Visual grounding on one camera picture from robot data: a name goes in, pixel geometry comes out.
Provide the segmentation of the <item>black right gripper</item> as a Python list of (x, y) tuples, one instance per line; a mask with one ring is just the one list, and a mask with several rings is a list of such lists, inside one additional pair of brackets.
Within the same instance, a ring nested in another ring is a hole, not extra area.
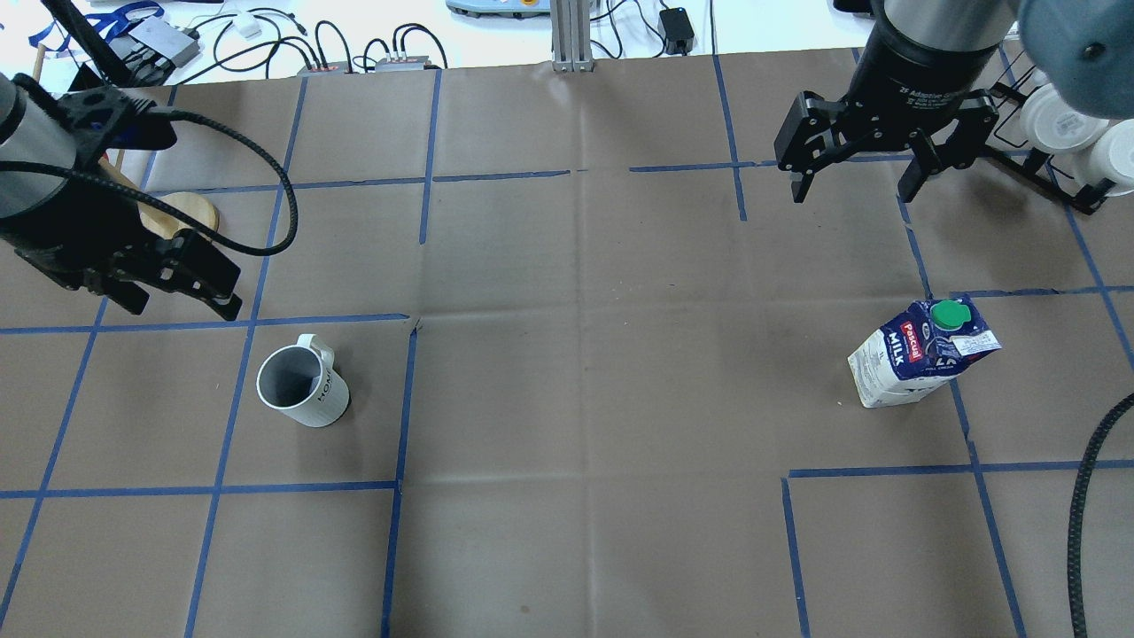
[(789, 171), (792, 201), (802, 205), (816, 171), (827, 165), (864, 152), (909, 150), (913, 158), (897, 182), (897, 194), (908, 205), (931, 176), (971, 165), (999, 120), (988, 90), (947, 97), (939, 109), (912, 108), (907, 100), (827, 101), (802, 90), (775, 141), (778, 169)]

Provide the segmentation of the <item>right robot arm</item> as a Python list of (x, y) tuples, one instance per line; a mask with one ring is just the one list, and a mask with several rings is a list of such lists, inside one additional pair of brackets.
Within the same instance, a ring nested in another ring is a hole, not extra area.
[(898, 192), (981, 156), (998, 108), (976, 80), (1012, 26), (1053, 90), (1080, 113), (1131, 117), (1129, 1), (855, 1), (874, 14), (850, 86), (836, 101), (803, 90), (773, 148), (805, 199), (814, 176), (863, 152), (911, 151)]

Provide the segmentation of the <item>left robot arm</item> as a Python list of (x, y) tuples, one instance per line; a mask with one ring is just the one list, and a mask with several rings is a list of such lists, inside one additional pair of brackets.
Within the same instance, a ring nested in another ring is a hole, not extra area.
[(101, 160), (105, 150), (174, 146), (174, 125), (146, 97), (113, 86), (53, 97), (28, 75), (3, 79), (5, 243), (67, 290), (85, 288), (133, 315), (150, 288), (183, 294), (231, 322), (240, 269), (202, 231), (159, 233)]

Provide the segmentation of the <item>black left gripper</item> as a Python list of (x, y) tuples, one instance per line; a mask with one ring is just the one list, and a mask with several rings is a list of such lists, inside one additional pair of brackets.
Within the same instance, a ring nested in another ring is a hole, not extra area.
[(155, 102), (113, 86), (53, 97), (39, 84), (5, 84), (5, 243), (56, 284), (105, 296), (132, 315), (158, 287), (234, 322), (239, 266), (201, 233), (166, 239), (146, 229), (139, 202), (101, 165), (109, 148), (174, 142)]

